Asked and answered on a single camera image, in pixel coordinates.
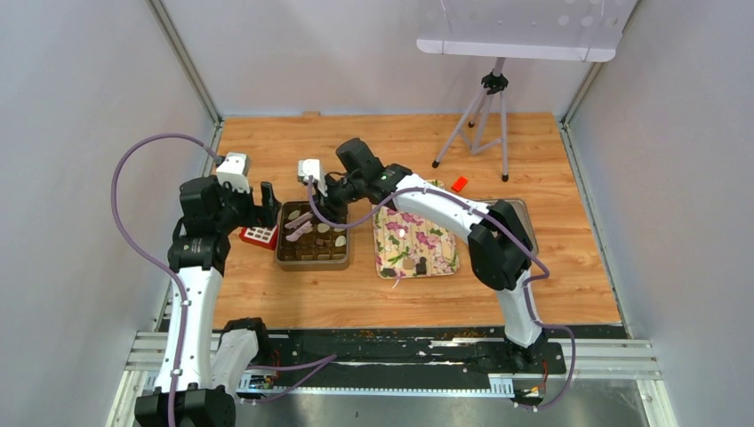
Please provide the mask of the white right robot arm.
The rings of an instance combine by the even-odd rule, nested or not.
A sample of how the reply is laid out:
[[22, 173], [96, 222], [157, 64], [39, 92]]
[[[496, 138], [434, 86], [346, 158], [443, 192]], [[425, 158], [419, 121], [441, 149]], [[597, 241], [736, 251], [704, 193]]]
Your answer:
[[309, 186], [309, 202], [317, 217], [341, 218], [350, 203], [367, 199], [375, 210], [388, 207], [417, 215], [459, 238], [468, 248], [476, 279], [495, 291], [504, 317], [510, 364], [530, 371], [543, 359], [547, 341], [535, 310], [530, 284], [537, 263], [533, 243], [511, 203], [476, 202], [440, 189], [400, 165], [384, 165], [367, 144], [353, 138], [336, 155], [344, 173], [327, 173], [317, 166], [299, 171]]

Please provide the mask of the small red block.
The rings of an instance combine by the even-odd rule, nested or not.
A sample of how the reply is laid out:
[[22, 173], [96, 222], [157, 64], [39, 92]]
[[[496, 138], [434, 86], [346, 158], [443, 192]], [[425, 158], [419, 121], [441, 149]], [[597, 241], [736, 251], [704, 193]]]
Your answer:
[[460, 193], [469, 183], [469, 180], [464, 177], [460, 176], [452, 185], [451, 190]]

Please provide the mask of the white overhead light panel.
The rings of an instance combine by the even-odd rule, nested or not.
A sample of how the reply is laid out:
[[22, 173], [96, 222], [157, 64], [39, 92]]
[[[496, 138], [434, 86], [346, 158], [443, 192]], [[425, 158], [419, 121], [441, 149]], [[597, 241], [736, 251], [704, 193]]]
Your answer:
[[416, 45], [434, 54], [607, 62], [637, 6], [630, 0], [430, 1]]

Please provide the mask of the floral patterned tray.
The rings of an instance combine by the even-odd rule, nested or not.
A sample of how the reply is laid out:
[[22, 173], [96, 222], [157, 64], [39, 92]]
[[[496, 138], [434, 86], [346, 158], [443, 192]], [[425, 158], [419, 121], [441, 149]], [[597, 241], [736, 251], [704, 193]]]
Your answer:
[[[456, 236], [423, 217], [382, 207], [372, 217], [375, 266], [383, 279], [449, 276], [460, 265]], [[427, 259], [428, 273], [418, 276], [415, 265]]]

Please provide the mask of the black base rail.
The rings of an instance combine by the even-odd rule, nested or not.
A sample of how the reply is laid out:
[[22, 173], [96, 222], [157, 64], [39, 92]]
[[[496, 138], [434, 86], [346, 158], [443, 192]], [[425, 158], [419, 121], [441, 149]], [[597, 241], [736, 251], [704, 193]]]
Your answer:
[[296, 394], [547, 399], [566, 379], [658, 380], [651, 344], [618, 325], [546, 331], [517, 361], [499, 327], [273, 329], [242, 374], [244, 398]]

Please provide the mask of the dark ridged square chocolate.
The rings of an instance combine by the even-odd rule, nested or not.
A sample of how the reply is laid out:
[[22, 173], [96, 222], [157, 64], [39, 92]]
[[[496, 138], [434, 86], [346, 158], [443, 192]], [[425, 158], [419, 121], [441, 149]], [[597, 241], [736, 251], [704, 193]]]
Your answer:
[[423, 276], [428, 273], [427, 259], [421, 257], [419, 262], [415, 265], [415, 272], [418, 276]]

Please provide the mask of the gold chocolate tin box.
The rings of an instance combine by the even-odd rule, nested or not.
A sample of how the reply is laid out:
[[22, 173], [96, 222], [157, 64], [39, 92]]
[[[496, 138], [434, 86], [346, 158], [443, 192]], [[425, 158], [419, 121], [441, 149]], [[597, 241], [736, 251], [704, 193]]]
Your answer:
[[[318, 233], [317, 225], [319, 220], [316, 216], [312, 217], [314, 230], [302, 236], [295, 242], [285, 240], [285, 224], [290, 212], [300, 210], [301, 214], [311, 212], [310, 206], [306, 201], [293, 201], [283, 203], [279, 218], [279, 236], [277, 249], [275, 251], [275, 260], [282, 270], [286, 271], [333, 271], [345, 270], [350, 265], [351, 244], [350, 231], [346, 229], [332, 228], [326, 233]], [[344, 235], [347, 238], [347, 244], [342, 247], [336, 247], [335, 239]], [[327, 246], [316, 246], [315, 239], [322, 238], [328, 241]]]

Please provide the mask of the red white grid object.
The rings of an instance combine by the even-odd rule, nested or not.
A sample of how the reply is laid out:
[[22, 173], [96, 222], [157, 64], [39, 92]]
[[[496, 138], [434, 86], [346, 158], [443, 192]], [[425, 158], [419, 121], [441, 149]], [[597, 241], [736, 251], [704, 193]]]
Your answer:
[[262, 247], [271, 251], [277, 248], [279, 227], [244, 227], [239, 238], [250, 245]]

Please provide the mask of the pink silicone tongs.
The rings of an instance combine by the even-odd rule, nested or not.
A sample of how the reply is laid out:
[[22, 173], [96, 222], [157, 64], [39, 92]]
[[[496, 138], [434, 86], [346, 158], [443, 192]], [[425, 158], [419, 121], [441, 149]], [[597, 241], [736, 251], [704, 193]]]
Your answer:
[[295, 242], [302, 236], [311, 233], [314, 230], [314, 226], [311, 222], [312, 217], [312, 212], [306, 212], [287, 222], [284, 226], [285, 240], [288, 242]]

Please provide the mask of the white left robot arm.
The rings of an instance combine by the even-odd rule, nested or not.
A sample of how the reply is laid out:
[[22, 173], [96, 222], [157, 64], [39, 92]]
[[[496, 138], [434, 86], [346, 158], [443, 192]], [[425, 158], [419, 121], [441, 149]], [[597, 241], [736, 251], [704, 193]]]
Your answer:
[[135, 403], [141, 426], [234, 425], [244, 371], [271, 359], [273, 346], [260, 318], [229, 321], [217, 351], [211, 350], [229, 236], [239, 227], [275, 226], [281, 208], [270, 182], [261, 183], [261, 204], [256, 205], [249, 189], [235, 187], [245, 181], [211, 175], [180, 186], [182, 216], [167, 255], [172, 316], [154, 390]]

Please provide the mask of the white tripod stand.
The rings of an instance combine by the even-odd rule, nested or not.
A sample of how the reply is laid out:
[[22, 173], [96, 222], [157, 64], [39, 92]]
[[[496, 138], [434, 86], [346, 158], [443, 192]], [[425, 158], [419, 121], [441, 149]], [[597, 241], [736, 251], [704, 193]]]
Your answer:
[[[509, 127], [506, 93], [509, 80], [503, 74], [505, 62], [504, 57], [497, 57], [492, 70], [481, 78], [477, 94], [462, 114], [445, 145], [432, 161], [432, 168], [439, 168], [453, 142], [457, 138], [461, 138], [471, 156], [499, 146], [501, 148], [501, 181], [509, 181]], [[501, 134], [497, 139], [483, 143], [485, 127], [491, 116], [495, 99], [498, 99], [500, 104]]]

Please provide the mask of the grey metal tin lid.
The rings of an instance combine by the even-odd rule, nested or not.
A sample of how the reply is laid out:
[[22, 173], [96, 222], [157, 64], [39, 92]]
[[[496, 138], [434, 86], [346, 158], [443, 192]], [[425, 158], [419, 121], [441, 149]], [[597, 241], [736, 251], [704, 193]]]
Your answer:
[[511, 207], [513, 208], [518, 221], [521, 224], [521, 229], [526, 234], [526, 239], [520, 237], [519, 233], [514, 231], [511, 226], [509, 226], [508, 229], [512, 233], [514, 233], [522, 243], [528, 243], [528, 245], [530, 246], [530, 251], [533, 254], [538, 255], [539, 247], [525, 201], [521, 198], [504, 198], [503, 201], [511, 205]]

